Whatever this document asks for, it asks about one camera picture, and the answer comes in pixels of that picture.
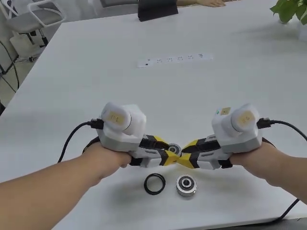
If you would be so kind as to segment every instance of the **black rubber o-ring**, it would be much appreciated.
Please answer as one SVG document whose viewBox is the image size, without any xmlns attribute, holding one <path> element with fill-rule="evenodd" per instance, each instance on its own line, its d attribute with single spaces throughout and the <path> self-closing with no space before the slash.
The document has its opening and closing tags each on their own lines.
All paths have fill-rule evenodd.
<svg viewBox="0 0 307 230">
<path fill-rule="evenodd" d="M 149 188 L 147 187 L 147 181 L 149 178 L 151 177 L 158 177 L 160 178 L 160 180 L 162 181 L 162 188 L 159 190 L 159 191 L 151 191 L 149 190 Z M 163 191 L 163 189 L 165 188 L 165 185 L 166 185 L 166 181 L 165 181 L 165 178 L 161 175 L 161 174 L 158 174 L 158 173 L 152 173 L 150 175 L 148 175 L 144 181 L 144 189 L 145 191 L 150 194 L 150 195 L 158 195 L 159 193 L 161 193 Z"/>
</svg>

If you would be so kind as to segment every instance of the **green plant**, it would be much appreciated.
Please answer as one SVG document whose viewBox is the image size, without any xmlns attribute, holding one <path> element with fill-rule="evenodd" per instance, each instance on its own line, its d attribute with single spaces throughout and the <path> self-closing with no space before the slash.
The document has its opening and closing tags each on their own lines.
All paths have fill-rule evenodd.
<svg viewBox="0 0 307 230">
<path fill-rule="evenodd" d="M 283 23 L 287 23 L 296 15 L 303 25 L 307 24 L 307 0 L 278 0 L 271 11 L 277 13 Z"/>
</svg>

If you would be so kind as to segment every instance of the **power strip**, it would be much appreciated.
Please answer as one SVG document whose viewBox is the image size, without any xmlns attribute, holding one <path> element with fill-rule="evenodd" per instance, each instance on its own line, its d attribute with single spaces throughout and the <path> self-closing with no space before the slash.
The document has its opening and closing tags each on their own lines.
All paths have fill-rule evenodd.
<svg viewBox="0 0 307 230">
<path fill-rule="evenodd" d="M 198 54 L 185 54 L 172 57 L 158 57 L 148 58 L 146 60 L 138 61 L 138 68 L 145 68 L 154 65 L 164 65 L 171 63 L 184 63 L 184 62 L 196 62 L 196 61 L 208 61 L 212 60 L 211 54 L 198 53 Z"/>
</svg>

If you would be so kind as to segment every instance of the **hand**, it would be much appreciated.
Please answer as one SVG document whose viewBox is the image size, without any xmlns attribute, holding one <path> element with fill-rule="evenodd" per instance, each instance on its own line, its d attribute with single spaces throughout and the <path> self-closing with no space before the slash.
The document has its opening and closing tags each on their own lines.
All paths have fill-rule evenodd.
<svg viewBox="0 0 307 230">
<path fill-rule="evenodd" d="M 85 159 L 88 167 L 96 172 L 97 183 L 115 173 L 120 167 L 125 168 L 131 161 L 129 154 L 105 149 L 99 142 L 88 147 L 81 158 Z"/>
<path fill-rule="evenodd" d="M 235 153 L 230 157 L 233 165 L 241 165 L 251 174 L 277 186 L 276 178 L 290 157 L 273 145 L 263 142 L 261 147 L 245 153 Z"/>
<path fill-rule="evenodd" d="M 223 0 L 197 0 L 199 5 L 210 6 L 210 7 L 220 7 L 225 6 Z"/>
</svg>

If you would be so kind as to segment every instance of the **sticker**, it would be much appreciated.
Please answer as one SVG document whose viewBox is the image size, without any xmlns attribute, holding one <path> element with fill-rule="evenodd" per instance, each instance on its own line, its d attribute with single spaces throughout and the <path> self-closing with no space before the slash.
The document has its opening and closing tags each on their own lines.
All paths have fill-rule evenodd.
<svg viewBox="0 0 307 230">
<path fill-rule="evenodd" d="M 251 111 L 245 111 L 237 120 L 240 126 L 245 127 L 247 126 L 251 121 L 255 120 L 255 116 Z"/>
<path fill-rule="evenodd" d="M 121 114 L 110 112 L 109 116 L 107 117 L 107 120 L 116 124 L 116 125 L 123 125 L 125 117 Z"/>
<path fill-rule="evenodd" d="M 223 108 L 222 110 L 221 110 L 221 116 L 223 116 L 223 115 L 228 115 L 229 114 L 229 112 L 230 112 L 230 107 L 227 107 L 227 108 Z"/>
<path fill-rule="evenodd" d="M 158 57 L 158 58 L 148 58 L 145 60 L 138 61 L 138 68 L 145 68 L 154 65 L 171 64 L 171 63 L 184 63 L 184 62 L 196 62 L 196 61 L 206 61 L 212 60 L 213 56 L 211 54 L 197 53 L 197 54 L 185 54 L 171 57 Z"/>
</svg>

